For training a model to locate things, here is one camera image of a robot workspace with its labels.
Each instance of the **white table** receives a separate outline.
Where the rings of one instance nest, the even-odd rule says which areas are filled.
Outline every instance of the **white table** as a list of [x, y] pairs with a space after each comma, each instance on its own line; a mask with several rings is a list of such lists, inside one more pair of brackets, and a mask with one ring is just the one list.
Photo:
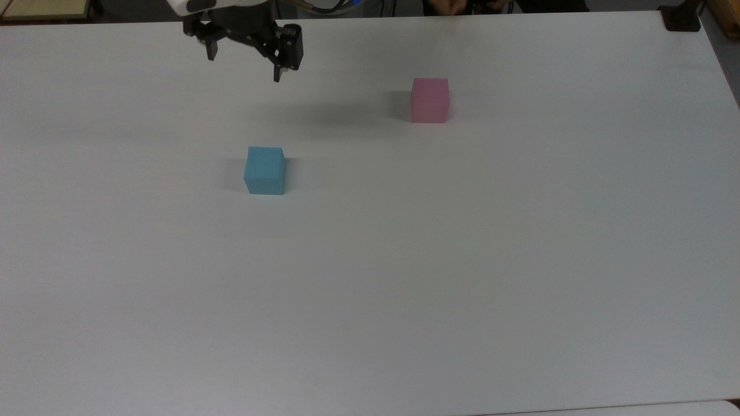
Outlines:
[[[449, 416], [740, 397], [740, 113], [660, 15], [0, 27], [15, 415]], [[407, 122], [447, 77], [445, 125]], [[249, 195], [250, 145], [288, 192]]]
[[740, 416], [740, 410], [726, 401], [672, 403], [652, 406], [608, 407], [524, 413], [523, 416]]

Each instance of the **floor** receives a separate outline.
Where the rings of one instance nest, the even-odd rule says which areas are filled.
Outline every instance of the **floor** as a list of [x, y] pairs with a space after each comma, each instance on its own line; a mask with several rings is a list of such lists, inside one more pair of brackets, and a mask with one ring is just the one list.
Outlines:
[[[366, 0], [363, 5], [364, 16], [390, 17], [393, 13], [394, 0]], [[586, 0], [589, 8], [594, 12], [627, 11], [627, 10], [655, 10], [660, 4], [678, 4], [681, 0]], [[105, 22], [131, 21], [177, 21], [179, 18], [169, 8], [166, 0], [101, 0], [105, 15]], [[280, 6], [280, 12], [285, 19], [295, 19], [294, 7]], [[521, 13], [518, 7], [515, 13]], [[420, 0], [396, 0], [396, 16], [421, 16]], [[740, 40], [732, 40], [724, 35], [709, 10], [702, 15], [702, 23], [714, 46], [714, 51], [722, 66], [730, 89], [735, 100], [740, 103]]]

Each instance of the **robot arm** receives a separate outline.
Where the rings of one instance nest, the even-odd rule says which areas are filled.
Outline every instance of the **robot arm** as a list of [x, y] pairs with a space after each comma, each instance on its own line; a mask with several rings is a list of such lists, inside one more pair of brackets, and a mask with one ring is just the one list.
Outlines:
[[[183, 16], [183, 31], [205, 45], [213, 61], [222, 38], [249, 45], [269, 59], [274, 67], [273, 79], [297, 70], [303, 59], [303, 37], [300, 26], [275, 23], [272, 6], [275, 0], [167, 0]], [[203, 23], [204, 15], [210, 22]]]

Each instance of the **cube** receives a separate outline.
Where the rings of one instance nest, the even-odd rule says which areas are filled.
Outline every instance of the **cube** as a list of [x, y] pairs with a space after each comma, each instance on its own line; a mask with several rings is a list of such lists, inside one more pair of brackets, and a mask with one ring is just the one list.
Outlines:
[[412, 123], [444, 123], [449, 110], [447, 78], [414, 78], [411, 88]]
[[285, 193], [285, 156], [280, 147], [249, 147], [244, 183], [251, 194]]

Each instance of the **black mount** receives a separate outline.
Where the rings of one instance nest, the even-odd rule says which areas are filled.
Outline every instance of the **black mount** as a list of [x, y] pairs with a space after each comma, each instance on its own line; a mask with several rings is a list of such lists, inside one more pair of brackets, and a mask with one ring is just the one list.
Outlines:
[[183, 18], [183, 32], [195, 36], [205, 45], [208, 59], [213, 61], [218, 52], [218, 41], [229, 38], [254, 47], [274, 65], [273, 79], [280, 82], [280, 75], [290, 69], [297, 70], [303, 60], [303, 37], [300, 26], [275, 23], [272, 5], [275, 0], [249, 7], [224, 7], [209, 10], [210, 22], [203, 23], [203, 12]]
[[702, 28], [696, 8], [704, 0], [686, 0], [678, 6], [660, 6], [663, 24], [671, 32], [698, 32]]

